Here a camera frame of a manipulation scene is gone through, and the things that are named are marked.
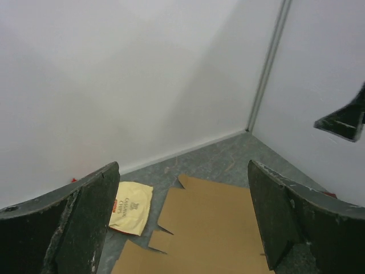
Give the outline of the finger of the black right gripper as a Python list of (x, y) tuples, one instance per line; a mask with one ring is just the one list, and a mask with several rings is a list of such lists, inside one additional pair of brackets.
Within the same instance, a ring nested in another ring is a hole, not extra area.
[(314, 122), (314, 128), (350, 142), (357, 142), (360, 139), (363, 127), (364, 84), (350, 103)]

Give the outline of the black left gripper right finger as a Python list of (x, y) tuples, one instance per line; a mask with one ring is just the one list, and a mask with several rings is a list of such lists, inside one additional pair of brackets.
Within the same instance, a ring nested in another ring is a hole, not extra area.
[(308, 244), (321, 273), (364, 273), (364, 208), (248, 163), (250, 194), (269, 269)]

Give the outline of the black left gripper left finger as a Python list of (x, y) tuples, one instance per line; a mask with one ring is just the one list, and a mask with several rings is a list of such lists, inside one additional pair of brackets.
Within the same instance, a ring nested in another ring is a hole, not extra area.
[(112, 162), (1, 209), (1, 273), (96, 273), (119, 180)]

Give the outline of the brown cardboard box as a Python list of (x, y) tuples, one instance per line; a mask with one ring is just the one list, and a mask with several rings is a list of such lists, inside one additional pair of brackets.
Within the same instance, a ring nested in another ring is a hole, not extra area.
[(179, 176), (148, 248), (127, 241), (113, 273), (269, 273), (250, 191)]

